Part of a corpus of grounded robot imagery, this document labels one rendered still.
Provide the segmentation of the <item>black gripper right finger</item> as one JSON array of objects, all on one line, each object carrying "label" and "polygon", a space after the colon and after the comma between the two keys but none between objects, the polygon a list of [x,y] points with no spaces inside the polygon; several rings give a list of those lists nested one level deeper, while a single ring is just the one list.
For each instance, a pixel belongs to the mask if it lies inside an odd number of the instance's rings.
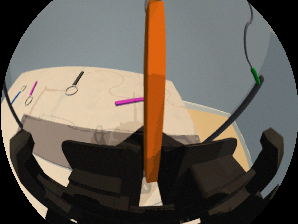
[{"label": "black gripper right finger", "polygon": [[162,132],[161,160],[158,168],[157,184],[162,205],[173,204],[173,198],[180,190],[188,168],[205,161],[221,159],[223,156],[233,156],[237,139],[204,141],[201,144],[182,144],[172,136]]}]

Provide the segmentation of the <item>orange handle with grey tip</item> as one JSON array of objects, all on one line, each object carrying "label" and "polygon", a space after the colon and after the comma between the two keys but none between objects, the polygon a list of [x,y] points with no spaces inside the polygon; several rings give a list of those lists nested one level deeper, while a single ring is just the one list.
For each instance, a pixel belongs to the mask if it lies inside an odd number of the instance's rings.
[{"label": "orange handle with grey tip", "polygon": [[164,124],[166,34],[164,2],[145,0],[144,40],[144,172],[146,183],[157,183]]}]

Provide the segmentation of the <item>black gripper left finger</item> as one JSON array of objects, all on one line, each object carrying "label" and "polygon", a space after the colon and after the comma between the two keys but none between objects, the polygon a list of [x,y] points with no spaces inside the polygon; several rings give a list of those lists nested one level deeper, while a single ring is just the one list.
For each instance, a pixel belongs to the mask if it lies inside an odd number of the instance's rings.
[{"label": "black gripper left finger", "polygon": [[133,206],[140,206],[142,173],[144,173],[144,125],[125,141],[113,145],[64,140],[61,144],[69,167],[124,181]]}]

